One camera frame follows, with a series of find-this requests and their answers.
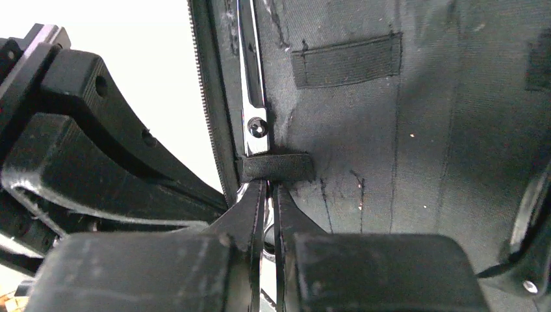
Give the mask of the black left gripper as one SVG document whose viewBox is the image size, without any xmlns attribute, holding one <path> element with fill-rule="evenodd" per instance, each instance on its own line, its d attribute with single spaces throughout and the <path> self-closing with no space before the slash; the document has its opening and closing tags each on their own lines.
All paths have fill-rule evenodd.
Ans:
<svg viewBox="0 0 551 312">
<path fill-rule="evenodd" d="M 1 39 L 1 266 L 27 276 L 54 231 L 87 218 L 182 228 L 228 208 L 151 136 L 103 59 L 70 45 L 63 27 L 39 23 Z"/>
</svg>

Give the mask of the black tool pouch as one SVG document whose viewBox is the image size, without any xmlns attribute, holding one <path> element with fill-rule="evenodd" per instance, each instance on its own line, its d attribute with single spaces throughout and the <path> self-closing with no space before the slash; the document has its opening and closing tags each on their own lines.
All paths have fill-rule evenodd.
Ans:
<svg viewBox="0 0 551 312">
<path fill-rule="evenodd" d="M 282 177 L 328 233 L 440 234 L 505 263 L 550 164 L 549 1 L 253 1 L 270 149 L 247 157 L 237 1 L 190 1 L 199 84 L 229 204 Z M 480 280 L 491 311 L 549 311 Z"/>
</svg>

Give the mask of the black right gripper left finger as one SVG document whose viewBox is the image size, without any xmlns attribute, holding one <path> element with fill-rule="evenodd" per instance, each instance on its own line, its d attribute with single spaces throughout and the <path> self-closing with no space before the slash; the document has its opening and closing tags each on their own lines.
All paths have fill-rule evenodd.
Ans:
<svg viewBox="0 0 551 312">
<path fill-rule="evenodd" d="M 78 233 L 46 257 L 27 311 L 258 311 L 266 183 L 199 233 Z"/>
</svg>

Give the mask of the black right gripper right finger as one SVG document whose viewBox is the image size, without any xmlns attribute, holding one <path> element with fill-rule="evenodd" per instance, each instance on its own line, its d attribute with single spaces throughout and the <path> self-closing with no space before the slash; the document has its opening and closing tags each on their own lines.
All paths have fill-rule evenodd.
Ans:
<svg viewBox="0 0 551 312">
<path fill-rule="evenodd" d="M 488 311 L 470 261 L 441 235 L 330 234 L 274 188 L 278 311 Z"/>
</svg>

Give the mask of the silver thinning scissors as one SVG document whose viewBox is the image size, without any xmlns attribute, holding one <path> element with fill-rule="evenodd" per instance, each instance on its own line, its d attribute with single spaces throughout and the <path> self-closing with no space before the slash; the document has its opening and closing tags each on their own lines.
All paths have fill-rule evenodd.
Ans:
<svg viewBox="0 0 551 312">
<path fill-rule="evenodd" d="M 266 97 L 254 2 L 236 4 L 244 152 L 251 157 L 270 149 Z"/>
</svg>

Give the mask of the black hair clip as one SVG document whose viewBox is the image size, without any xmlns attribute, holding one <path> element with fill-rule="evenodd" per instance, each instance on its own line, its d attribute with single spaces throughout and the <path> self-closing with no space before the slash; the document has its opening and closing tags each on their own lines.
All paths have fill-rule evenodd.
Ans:
<svg viewBox="0 0 551 312">
<path fill-rule="evenodd" d="M 505 263 L 477 277 L 517 296 L 544 296 L 550 286 L 550 164 L 530 179 L 507 247 Z"/>
</svg>

